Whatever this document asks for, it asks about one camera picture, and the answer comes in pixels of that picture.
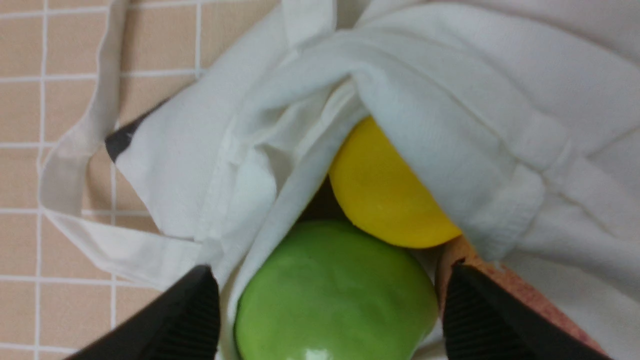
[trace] white tote bag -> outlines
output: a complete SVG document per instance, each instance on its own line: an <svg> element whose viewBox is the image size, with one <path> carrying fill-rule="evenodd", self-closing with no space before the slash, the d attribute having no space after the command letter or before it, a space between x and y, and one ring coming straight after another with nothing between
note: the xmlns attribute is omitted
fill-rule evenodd
<svg viewBox="0 0 640 360"><path fill-rule="evenodd" d="M127 3L109 5L91 105L50 153L40 202L105 271L165 289L210 264L218 359L237 359L238 298L368 114L485 260L637 359L640 2L284 0L118 156L164 236L80 217L86 164L117 118Z"/></svg>

